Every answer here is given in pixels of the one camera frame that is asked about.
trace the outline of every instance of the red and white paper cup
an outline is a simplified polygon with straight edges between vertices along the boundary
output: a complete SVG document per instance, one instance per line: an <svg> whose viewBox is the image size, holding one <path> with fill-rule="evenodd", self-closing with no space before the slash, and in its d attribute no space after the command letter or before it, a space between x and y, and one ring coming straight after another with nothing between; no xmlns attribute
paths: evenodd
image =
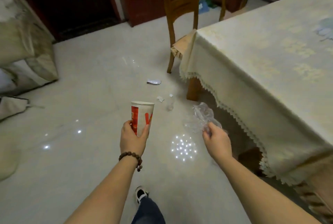
<svg viewBox="0 0 333 224"><path fill-rule="evenodd" d="M132 129L134 133L140 137L146 125L152 123L152 112L155 103L132 101Z"/></svg>

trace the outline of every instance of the tablecloth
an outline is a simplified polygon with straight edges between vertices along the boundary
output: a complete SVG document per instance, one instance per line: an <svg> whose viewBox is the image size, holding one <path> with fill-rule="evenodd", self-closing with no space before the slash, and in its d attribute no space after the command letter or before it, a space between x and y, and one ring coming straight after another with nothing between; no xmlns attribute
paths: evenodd
<svg viewBox="0 0 333 224"><path fill-rule="evenodd" d="M331 17L333 0L280 0L198 30L181 61L288 184L332 161L333 41L316 32Z"/></svg>

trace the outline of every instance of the plastic bottle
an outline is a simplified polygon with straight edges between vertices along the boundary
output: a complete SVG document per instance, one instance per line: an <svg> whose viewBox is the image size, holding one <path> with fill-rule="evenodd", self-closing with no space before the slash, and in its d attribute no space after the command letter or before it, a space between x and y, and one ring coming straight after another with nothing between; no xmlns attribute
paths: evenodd
<svg viewBox="0 0 333 224"><path fill-rule="evenodd" d="M174 96L172 94L169 95L168 100L167 100L167 110L171 111L173 109L173 104L174 104Z"/></svg>

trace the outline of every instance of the sneaker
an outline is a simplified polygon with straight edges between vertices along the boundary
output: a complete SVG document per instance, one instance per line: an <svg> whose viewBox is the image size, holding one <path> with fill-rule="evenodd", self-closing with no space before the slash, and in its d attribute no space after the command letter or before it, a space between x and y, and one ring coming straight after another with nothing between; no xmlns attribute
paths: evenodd
<svg viewBox="0 0 333 224"><path fill-rule="evenodd" d="M146 189L144 189L142 186L139 186L136 190L135 190L135 199L138 202L138 204L140 204L140 201L144 198L144 197L148 197L149 192L147 192Z"/></svg>

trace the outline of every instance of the hand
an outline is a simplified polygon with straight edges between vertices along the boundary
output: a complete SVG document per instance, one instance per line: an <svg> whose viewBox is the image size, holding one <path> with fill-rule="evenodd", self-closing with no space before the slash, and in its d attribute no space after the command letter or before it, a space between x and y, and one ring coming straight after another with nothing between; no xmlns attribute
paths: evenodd
<svg viewBox="0 0 333 224"><path fill-rule="evenodd" d="M232 158L231 143L228 134L214 123L208 123L211 137L204 130L202 137L210 156L218 163L218 159Z"/></svg>
<svg viewBox="0 0 333 224"><path fill-rule="evenodd" d="M146 147L146 141L149 134L149 125L146 125L142 135L137 137L131 127L131 120L124 123L122 134L120 137L120 152L135 152L135 154L142 156Z"/></svg>

